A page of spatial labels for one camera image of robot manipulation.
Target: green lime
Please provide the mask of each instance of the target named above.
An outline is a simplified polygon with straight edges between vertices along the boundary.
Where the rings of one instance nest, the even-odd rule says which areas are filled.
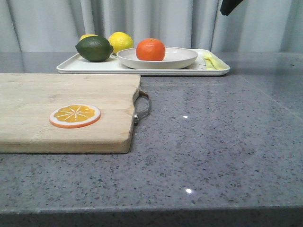
[[[113,47],[106,38],[89,36],[75,46],[78,53],[88,61],[105,61],[113,52]]]

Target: orange slice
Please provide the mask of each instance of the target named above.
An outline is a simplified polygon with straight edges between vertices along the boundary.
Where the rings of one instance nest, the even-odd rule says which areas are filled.
[[[73,104],[56,109],[49,121],[59,128],[79,128],[90,125],[101,117],[100,110],[87,104]]]

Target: speckled stone surface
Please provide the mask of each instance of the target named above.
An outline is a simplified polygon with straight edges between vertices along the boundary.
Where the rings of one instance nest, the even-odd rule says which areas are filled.
[[[0,72],[72,55],[1,53]],[[303,226],[302,55],[216,55],[227,76],[142,78],[128,154],[1,154],[1,226]]]

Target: metal handle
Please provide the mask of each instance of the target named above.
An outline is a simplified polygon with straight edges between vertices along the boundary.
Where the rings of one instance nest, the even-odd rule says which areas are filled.
[[[143,98],[147,99],[147,108],[142,111],[135,110],[135,113],[134,113],[134,123],[135,124],[138,124],[139,121],[142,118],[146,117],[151,110],[151,101],[150,101],[149,95],[147,93],[145,93],[144,91],[139,90],[139,97],[143,97]]]

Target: orange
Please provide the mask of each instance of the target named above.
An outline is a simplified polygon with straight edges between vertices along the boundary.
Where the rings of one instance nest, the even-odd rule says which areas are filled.
[[[52,112],[49,121],[59,128],[79,128],[90,125],[101,116],[100,110],[87,104],[73,104]]]
[[[144,39],[138,43],[136,55],[142,61],[161,61],[165,57],[165,45],[159,39]]]

